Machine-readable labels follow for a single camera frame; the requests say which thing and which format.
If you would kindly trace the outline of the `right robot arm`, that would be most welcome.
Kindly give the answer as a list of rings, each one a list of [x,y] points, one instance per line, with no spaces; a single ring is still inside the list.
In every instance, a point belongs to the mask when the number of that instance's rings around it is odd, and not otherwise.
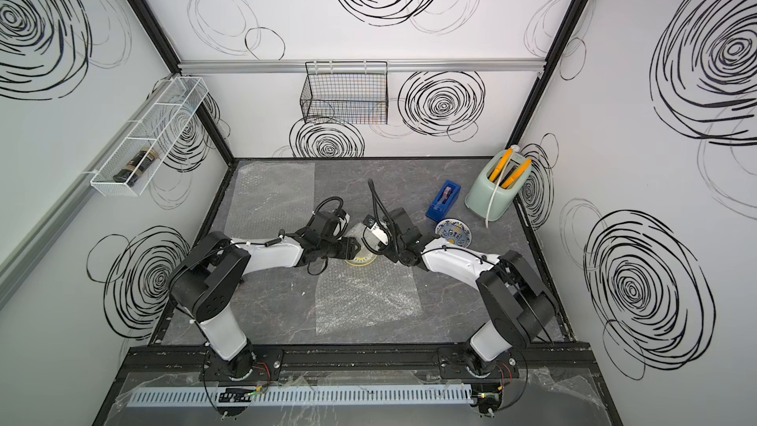
[[[512,349],[531,347],[557,313],[557,301],[536,270],[514,250],[484,254],[437,234],[424,234],[404,209],[384,218],[368,215],[364,242],[370,252],[405,266],[443,274],[474,288],[489,320],[465,343],[462,362],[483,377]]]

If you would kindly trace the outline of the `yellow pale blue bowl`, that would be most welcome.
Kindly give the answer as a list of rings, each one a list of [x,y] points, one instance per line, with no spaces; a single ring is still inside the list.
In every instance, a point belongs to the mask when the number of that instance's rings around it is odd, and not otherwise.
[[[363,248],[358,254],[356,254],[356,256],[354,256],[354,258],[346,260],[346,263],[350,266],[365,267],[372,264],[377,258],[377,254]]]

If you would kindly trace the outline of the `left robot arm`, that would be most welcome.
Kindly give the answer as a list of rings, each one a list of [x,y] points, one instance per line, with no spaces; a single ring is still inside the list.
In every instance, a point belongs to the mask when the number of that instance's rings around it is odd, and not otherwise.
[[[273,268],[307,267],[321,260],[352,260],[361,246],[346,235],[349,214],[337,209],[311,215],[306,226],[269,239],[205,236],[170,275],[169,295],[197,325],[233,381],[258,367],[252,343],[231,308],[242,279]]]

